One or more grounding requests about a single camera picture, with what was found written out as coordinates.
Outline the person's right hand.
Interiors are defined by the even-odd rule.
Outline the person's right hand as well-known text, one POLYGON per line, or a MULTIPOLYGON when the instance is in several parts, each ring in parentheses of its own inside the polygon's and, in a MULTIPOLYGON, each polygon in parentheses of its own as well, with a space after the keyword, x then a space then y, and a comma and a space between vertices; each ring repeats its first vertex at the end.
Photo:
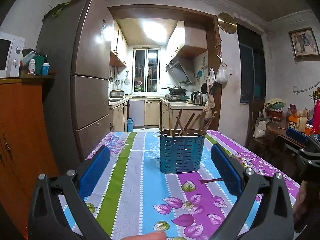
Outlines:
POLYGON ((319 229, 319 184, 302 181, 292 210, 296 233, 319 229))

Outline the person's left hand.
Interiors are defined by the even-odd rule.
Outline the person's left hand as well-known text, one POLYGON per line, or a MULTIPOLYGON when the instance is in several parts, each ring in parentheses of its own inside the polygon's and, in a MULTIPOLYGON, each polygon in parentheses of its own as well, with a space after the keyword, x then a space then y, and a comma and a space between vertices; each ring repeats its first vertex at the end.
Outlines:
POLYGON ((122 240, 166 240, 167 235, 164 231, 154 231, 144 235, 128 236, 122 240))

